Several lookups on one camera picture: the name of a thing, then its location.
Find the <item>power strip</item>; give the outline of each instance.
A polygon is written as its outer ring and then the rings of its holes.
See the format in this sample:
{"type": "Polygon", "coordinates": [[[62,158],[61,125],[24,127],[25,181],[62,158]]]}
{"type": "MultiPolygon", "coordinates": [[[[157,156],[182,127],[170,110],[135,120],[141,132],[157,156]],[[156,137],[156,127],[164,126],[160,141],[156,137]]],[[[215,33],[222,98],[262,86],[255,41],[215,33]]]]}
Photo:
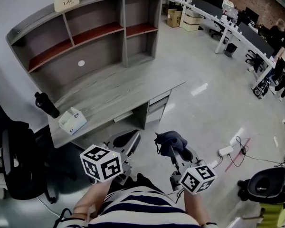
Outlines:
{"type": "Polygon", "coordinates": [[[231,152],[233,152],[233,148],[231,146],[228,146],[226,148],[220,149],[218,151],[218,154],[223,157],[224,155],[230,154],[231,152]]]}

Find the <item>red tape line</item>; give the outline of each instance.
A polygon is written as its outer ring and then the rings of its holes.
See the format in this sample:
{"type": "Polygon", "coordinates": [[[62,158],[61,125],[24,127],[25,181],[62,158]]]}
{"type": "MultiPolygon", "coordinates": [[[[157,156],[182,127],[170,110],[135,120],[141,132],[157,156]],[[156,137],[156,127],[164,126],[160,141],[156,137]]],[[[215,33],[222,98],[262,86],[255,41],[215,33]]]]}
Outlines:
{"type": "MultiPolygon", "coordinates": [[[[250,138],[247,139],[247,141],[246,141],[246,143],[244,144],[244,146],[247,145],[247,144],[249,143],[249,141],[250,141],[250,138]]],[[[234,158],[233,162],[235,162],[236,159],[237,159],[240,155],[242,155],[242,150],[239,151],[239,153],[238,153],[238,154],[236,155],[236,157],[234,158]]],[[[229,166],[225,169],[225,172],[227,172],[227,171],[230,169],[230,167],[233,165],[233,162],[231,162],[231,163],[229,164],[229,166]]]]}

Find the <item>striped shirt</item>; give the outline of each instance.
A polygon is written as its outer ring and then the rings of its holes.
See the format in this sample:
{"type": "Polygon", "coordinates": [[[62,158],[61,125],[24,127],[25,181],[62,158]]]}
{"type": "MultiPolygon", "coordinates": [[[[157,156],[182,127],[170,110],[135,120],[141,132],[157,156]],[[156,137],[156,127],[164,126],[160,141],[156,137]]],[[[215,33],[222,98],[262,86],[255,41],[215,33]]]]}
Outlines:
{"type": "MultiPolygon", "coordinates": [[[[178,208],[164,193],[149,187],[120,190],[106,196],[99,215],[89,221],[68,218],[59,228],[119,227],[119,228],[200,228],[197,221],[178,208]]],[[[216,224],[204,225],[218,228],[216,224]]]]}

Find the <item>trash bin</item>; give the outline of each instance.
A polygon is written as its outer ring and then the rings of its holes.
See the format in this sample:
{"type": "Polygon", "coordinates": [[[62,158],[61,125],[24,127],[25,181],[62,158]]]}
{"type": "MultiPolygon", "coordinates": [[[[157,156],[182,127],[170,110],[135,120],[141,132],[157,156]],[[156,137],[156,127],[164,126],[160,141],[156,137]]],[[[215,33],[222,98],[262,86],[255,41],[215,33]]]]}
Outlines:
{"type": "Polygon", "coordinates": [[[233,53],[236,51],[237,47],[233,43],[229,43],[226,50],[225,54],[227,57],[232,57],[233,53]]]}

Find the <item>yellow object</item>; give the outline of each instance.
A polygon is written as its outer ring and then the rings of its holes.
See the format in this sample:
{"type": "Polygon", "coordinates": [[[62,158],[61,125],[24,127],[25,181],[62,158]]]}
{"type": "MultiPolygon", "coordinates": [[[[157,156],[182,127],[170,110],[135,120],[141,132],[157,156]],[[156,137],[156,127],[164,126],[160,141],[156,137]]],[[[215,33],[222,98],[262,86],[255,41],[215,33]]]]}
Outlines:
{"type": "Polygon", "coordinates": [[[265,212],[263,214],[264,219],[257,228],[278,228],[278,220],[283,210],[283,204],[260,203],[260,205],[265,209],[265,212]]]}
{"type": "Polygon", "coordinates": [[[277,221],[277,226],[281,227],[285,222],[285,209],[283,209],[280,213],[279,220],[277,221]]]}

